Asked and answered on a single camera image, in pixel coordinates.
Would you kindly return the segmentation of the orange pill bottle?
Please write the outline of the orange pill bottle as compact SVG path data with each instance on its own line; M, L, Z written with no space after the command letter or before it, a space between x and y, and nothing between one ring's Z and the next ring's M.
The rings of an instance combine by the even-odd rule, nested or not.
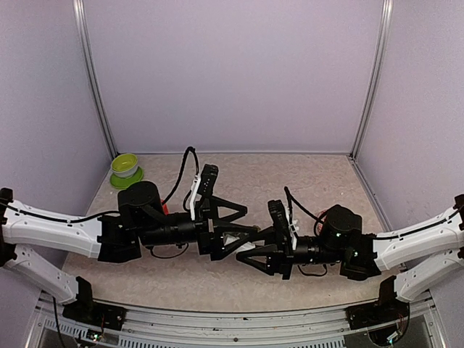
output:
M167 204L164 202L164 201L161 201L162 203L162 211L165 215L168 215L170 212L169 212L169 209L167 207Z

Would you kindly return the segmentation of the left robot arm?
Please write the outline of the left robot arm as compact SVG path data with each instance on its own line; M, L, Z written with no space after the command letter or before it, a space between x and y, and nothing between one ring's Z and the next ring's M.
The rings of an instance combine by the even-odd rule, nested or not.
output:
M99 262L125 263L141 257L142 248L195 243L199 253L222 260L250 242L258 229L236 220L247 207L214 196L218 167L195 167L187 194L189 208L169 213L151 181L132 183L117 195L117 209L76 217L38 210L14 199L10 188L1 189L1 266L19 273L53 296L85 322L102 314L91 284L73 277L34 252L33 245L61 249Z

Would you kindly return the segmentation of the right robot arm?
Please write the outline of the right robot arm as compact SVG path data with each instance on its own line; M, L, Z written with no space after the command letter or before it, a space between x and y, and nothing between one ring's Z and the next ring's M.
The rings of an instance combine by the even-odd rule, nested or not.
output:
M413 301L450 274L463 269L463 196L452 207L429 220L384 233L362 232L360 215L339 204L315 218L313 236L298 236L292 209L279 200L268 203L273 221L262 246L236 255L239 262L269 276L290 278L293 267L339 264L339 273L364 281L405 262L421 259L410 270L381 282L371 316L385 322L399 309L399 302Z

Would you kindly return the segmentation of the red patterned bowl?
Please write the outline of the red patterned bowl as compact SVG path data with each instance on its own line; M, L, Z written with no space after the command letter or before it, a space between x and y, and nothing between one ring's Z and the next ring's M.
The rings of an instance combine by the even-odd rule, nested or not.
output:
M323 210L322 212L320 212L320 214L318 215L318 219L315 221L315 225L316 226L323 225L324 221L325 221L325 218L326 218L326 215L327 215L326 210Z

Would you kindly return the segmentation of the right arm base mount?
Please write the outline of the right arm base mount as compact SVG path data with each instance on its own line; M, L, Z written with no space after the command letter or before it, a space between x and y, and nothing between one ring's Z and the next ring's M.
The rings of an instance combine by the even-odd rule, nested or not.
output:
M410 304L399 301L387 304L370 302L350 306L345 313L350 329L356 330L406 318L410 314Z

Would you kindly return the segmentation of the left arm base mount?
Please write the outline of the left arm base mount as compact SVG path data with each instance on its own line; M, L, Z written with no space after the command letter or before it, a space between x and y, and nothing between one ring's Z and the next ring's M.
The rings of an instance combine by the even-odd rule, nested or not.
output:
M64 306L62 315L64 318L79 323L120 331L123 327L126 313L127 310L124 307L101 302L92 302L91 304L73 302Z

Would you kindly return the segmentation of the right aluminium frame post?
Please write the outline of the right aluminium frame post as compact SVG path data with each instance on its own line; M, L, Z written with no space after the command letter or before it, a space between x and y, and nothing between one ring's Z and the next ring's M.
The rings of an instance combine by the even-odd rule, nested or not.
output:
M370 121L370 116L375 102L378 85L381 79L381 70L382 65L384 63L386 47L388 44L393 7L393 0L382 1L381 20L377 35L376 49L373 59L373 66L370 73L368 90L362 107L360 123L358 125L354 143L350 152L350 157L353 162L356 162L358 157L360 156L363 141L367 134L368 123Z

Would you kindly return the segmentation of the aluminium frame post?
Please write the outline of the aluminium frame post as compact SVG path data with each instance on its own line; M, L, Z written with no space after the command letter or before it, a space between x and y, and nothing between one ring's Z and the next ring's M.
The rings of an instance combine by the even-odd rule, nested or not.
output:
M367 134L368 123L370 121L370 116L375 102L378 85L381 79L381 70L382 65L384 63L386 47L388 44L393 7L393 0L382 1L381 20L377 35L376 49L373 59L373 66L370 73L368 90L362 107L360 123L358 125L354 143L350 152L350 157L353 162L356 162L358 157L360 156L363 141Z
M94 102L99 127L101 128L109 156L111 159L114 159L119 153L115 144L114 136L112 135L112 131L107 118L107 113L104 108L102 93L100 91L99 82L96 74L96 68L94 65L93 54L91 49L91 40L86 21L84 1L73 0L72 7L76 27L78 30L81 50L83 52L84 65L86 69L88 83L90 86L91 98Z

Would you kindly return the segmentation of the left aluminium frame post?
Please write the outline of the left aluminium frame post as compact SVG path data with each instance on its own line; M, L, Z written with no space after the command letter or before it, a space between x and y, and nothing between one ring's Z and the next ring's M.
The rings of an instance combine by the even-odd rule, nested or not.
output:
M102 93L100 91L99 82L96 74L96 68L94 65L93 54L91 49L91 40L86 21L84 1L73 0L72 7L76 27L78 30L81 50L83 52L84 65L86 69L88 83L90 86L91 98L94 102L99 127L101 128L109 156L111 159L114 159L119 153L115 144L114 136L112 135L112 131L107 118L107 113L104 108Z

